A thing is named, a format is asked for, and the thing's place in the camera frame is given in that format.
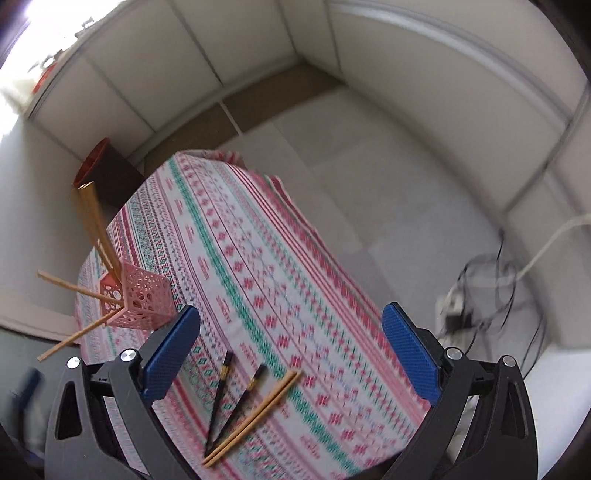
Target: black chopstick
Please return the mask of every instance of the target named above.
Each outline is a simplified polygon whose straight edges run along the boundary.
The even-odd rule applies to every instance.
[[[228,372],[230,370],[230,364],[232,363],[232,358],[234,358],[234,352],[228,350],[226,352],[226,357],[223,360],[222,369],[220,370],[220,380],[217,383],[217,390],[216,390],[216,397],[213,400],[213,410],[212,410],[212,417],[209,420],[209,428],[207,430],[207,439],[205,440],[205,448],[203,449],[204,457],[207,456],[207,452],[209,450],[209,442],[212,439],[213,434],[213,424],[216,421],[217,411],[219,410],[220,402],[222,400],[223,391],[226,388],[226,378],[228,377]]]
[[[230,413],[230,416],[228,417],[228,419],[226,420],[226,423],[223,425],[222,429],[220,430],[220,433],[217,434],[217,438],[212,443],[210,451],[206,452],[206,456],[210,452],[212,452],[215,449],[216,445],[223,439],[224,433],[226,433],[226,431],[228,430],[228,428],[230,427],[230,425],[232,424],[234,419],[236,419],[236,417],[238,417],[238,414],[240,413],[242,406],[248,400],[248,397],[250,396],[251,391],[254,390],[254,388],[256,387],[256,384],[258,383],[258,380],[263,375],[263,373],[265,373],[266,369],[267,368],[265,365],[260,365],[259,368],[256,369],[256,372],[252,376],[250,383],[246,387],[246,390],[242,393],[242,395],[238,399],[238,402],[236,402],[236,406],[234,407],[234,410],[232,410],[232,412]]]

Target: pink and green tablecloth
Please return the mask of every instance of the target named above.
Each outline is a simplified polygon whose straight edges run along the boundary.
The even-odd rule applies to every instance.
[[[399,452],[429,404],[418,398],[364,296],[299,212],[281,182],[236,166],[236,154],[178,153],[117,214],[109,233],[127,261],[166,276],[177,308],[201,315],[201,335],[154,410],[203,479],[340,479]],[[79,283],[96,289],[93,251]],[[76,316],[100,316],[80,298]],[[148,332],[98,328],[87,363],[140,347]],[[203,444],[226,350],[236,357],[222,402],[227,417],[261,363],[254,403],[285,373],[303,371],[280,408],[213,469]],[[132,466],[137,454],[110,413]]]

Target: black cable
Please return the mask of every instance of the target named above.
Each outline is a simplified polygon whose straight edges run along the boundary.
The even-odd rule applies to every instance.
[[[506,324],[509,320],[511,313],[515,313],[516,311],[522,310],[526,307],[530,307],[530,306],[535,307],[535,303],[531,300],[524,301],[517,306],[515,305],[515,294],[517,291],[518,267],[512,261],[504,261],[501,259],[503,247],[505,245],[504,231],[500,231],[499,235],[501,237],[501,244],[499,246],[499,250],[498,250],[496,256],[477,255],[476,257],[472,258],[470,261],[468,261],[466,263],[466,265],[462,269],[462,272],[459,274],[459,276],[457,278],[457,285],[461,288],[463,298],[464,298],[464,312],[462,314],[464,316],[464,320],[463,320],[464,326],[467,326],[466,323],[467,323],[467,318],[468,318],[468,315],[467,315],[468,312],[472,313],[473,323],[476,325],[476,330],[474,332],[474,335],[472,336],[472,340],[470,341],[470,345],[466,349],[466,352],[465,352],[466,355],[472,349],[472,346],[474,345],[474,343],[476,341],[476,337],[478,336],[479,332],[481,330],[488,332],[489,329],[493,326],[494,321],[499,317],[499,315],[504,314],[504,319],[503,319],[501,325],[495,331],[495,333],[497,333],[497,334],[502,332],[503,328],[506,326]],[[496,283],[497,283],[497,285],[495,286],[496,311],[494,313],[490,314],[489,316],[478,319],[475,316],[476,305],[475,305],[475,302],[473,301],[473,294],[471,293],[471,290],[469,287],[469,284],[470,284],[469,279],[476,274],[477,270],[479,270],[481,268],[490,267],[490,266],[494,266],[494,268],[495,268],[495,278],[496,278]],[[505,286],[505,288],[509,287],[510,291],[511,291],[509,299],[506,302],[502,301],[501,286],[498,285],[498,280],[501,277],[512,277],[513,278],[510,285]],[[527,373],[524,375],[524,378],[527,377],[527,375],[533,369],[534,365],[539,360],[540,355],[541,355],[541,350],[543,348],[547,325],[544,320],[544,317],[541,315],[540,320],[538,322],[538,326],[535,330],[533,337],[530,340],[530,344],[528,345],[527,350],[525,351],[523,361],[521,362],[522,369],[525,366],[525,362],[527,360],[527,357],[530,354],[531,348],[533,347],[535,339],[538,336],[538,333],[540,332],[542,325],[543,325],[542,336],[541,336],[541,340],[540,340],[540,344],[538,346],[536,356],[534,358],[534,362],[530,366]]]
[[[468,345],[468,348],[464,352],[465,355],[467,355],[468,352],[470,352],[470,349],[472,348],[472,345],[474,345],[474,340],[476,340],[476,336],[478,335],[478,332],[480,332],[480,329],[479,328],[477,328],[476,331],[474,332],[474,336],[472,337],[472,341],[470,342],[470,345]]]
[[[533,370],[536,363],[540,359],[540,354],[542,353],[542,347],[544,346],[544,340],[546,337],[546,330],[547,330],[547,323],[546,323],[544,317],[542,315],[540,315],[540,321],[538,322],[538,328],[536,328],[534,336],[531,338],[531,342],[528,345],[527,350],[525,351],[525,355],[523,356],[523,360],[521,361],[521,368],[523,368],[525,366],[525,360],[527,359],[527,355],[529,354],[530,349],[531,349],[532,345],[534,344],[535,337],[538,335],[538,332],[540,331],[540,327],[542,325],[544,326],[544,329],[542,330],[542,337],[541,337],[540,343],[538,345],[538,351],[535,354],[534,362],[531,364],[531,367],[529,368],[527,373],[523,376],[524,379],[530,374],[530,372]]]

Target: blue gripper pad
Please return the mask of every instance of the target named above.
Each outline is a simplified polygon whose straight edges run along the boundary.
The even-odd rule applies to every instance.
[[[142,397],[147,404],[165,397],[200,330],[201,317],[196,308],[186,308],[181,312],[181,318],[144,367]]]
[[[435,406],[441,396],[439,369],[414,325],[391,303],[382,312],[382,328],[417,395]]]

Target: chopstick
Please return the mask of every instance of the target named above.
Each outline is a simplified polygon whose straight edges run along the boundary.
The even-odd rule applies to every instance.
[[[96,232],[95,224],[90,220],[89,212],[84,205],[82,196],[80,195],[80,192],[78,192],[78,190],[76,189],[73,189],[72,193],[75,200],[75,204],[78,207],[78,214],[82,218],[82,223],[84,224],[84,229],[86,230],[86,234],[88,235],[90,244],[93,247],[95,247],[95,250],[98,252],[100,259],[102,260],[106,269],[111,273],[111,275],[113,275],[113,266],[110,264],[102,246],[98,241],[98,233]]]
[[[43,280],[48,281],[49,283],[53,283],[54,285],[57,285],[59,287],[63,287],[66,290],[76,291],[76,292],[82,293],[83,295],[86,295],[88,297],[93,297],[95,299],[99,299],[99,300],[105,301],[107,303],[113,303],[115,305],[125,307],[125,302],[123,300],[117,300],[117,299],[108,297],[107,295],[102,295],[102,294],[94,292],[92,290],[88,290],[88,288],[79,287],[78,285],[74,285],[73,283],[62,280],[61,278],[50,275],[49,273],[46,273],[44,271],[37,270],[37,276],[39,278],[42,278]]]
[[[82,198],[83,205],[89,212],[90,219],[96,227],[96,233],[99,235],[100,244],[103,247],[107,260],[113,266],[112,274],[115,275],[116,279],[121,282],[121,263],[119,258],[115,254],[115,249],[111,244],[111,239],[107,235],[107,229],[105,220],[100,211],[100,205],[96,196],[96,189],[93,182],[86,183],[78,189],[80,197]]]
[[[56,346],[50,348],[47,352],[45,352],[44,354],[40,355],[37,357],[37,360],[39,360],[40,362],[43,362],[43,360],[45,360],[47,357],[53,355],[56,352],[59,352],[61,349],[67,347],[68,345],[73,344],[76,340],[78,340],[78,338],[80,338],[81,336],[86,335],[88,332],[91,332],[92,330],[94,330],[95,328],[99,327],[102,323],[107,322],[113,315],[115,315],[115,313],[117,313],[119,311],[119,309],[113,310],[112,312],[107,313],[107,315],[103,315],[101,318],[99,318],[98,320],[95,320],[94,322],[92,322],[89,326],[83,328],[82,330],[80,330],[79,332],[76,332],[74,335],[69,336],[67,339],[65,339],[64,341],[58,343]]]
[[[228,376],[228,372],[230,370],[230,364],[232,363],[232,358],[234,358],[234,352],[228,350],[226,352],[226,357],[223,360],[222,369],[220,370],[220,380],[217,382],[217,390],[216,396],[213,400],[213,410],[212,416],[209,419],[209,428],[207,430],[207,438],[205,440],[205,454],[207,456],[207,451],[209,450],[209,444],[212,439],[213,434],[213,425],[215,424],[217,411],[219,410],[220,402],[222,400],[224,389],[226,388],[226,377]]]
[[[256,384],[258,383],[260,377],[263,375],[263,373],[265,372],[266,369],[267,369],[267,367],[265,365],[260,365],[259,368],[256,369],[256,372],[252,376],[250,383],[246,387],[246,390],[242,393],[242,395],[238,399],[238,402],[236,402],[236,406],[234,407],[234,409],[232,410],[232,412],[228,416],[226,423],[224,423],[224,425],[220,429],[220,432],[217,434],[217,438],[213,441],[212,448],[215,448],[217,446],[217,444],[223,439],[223,436],[226,433],[227,429],[230,428],[230,426],[232,425],[232,422],[240,413],[242,406],[246,403],[246,401],[248,400],[248,397],[250,397],[251,391],[254,390],[254,388],[256,387]],[[209,453],[210,452],[205,451],[205,456],[209,455]]]
[[[301,372],[289,370],[277,386],[269,393],[261,405],[244,420],[234,432],[224,440],[212,453],[210,453],[203,461],[205,466],[213,466],[228,450],[234,447],[242,438],[247,435],[262,418],[271,411],[285,394],[289,391],[291,386],[298,380]]]

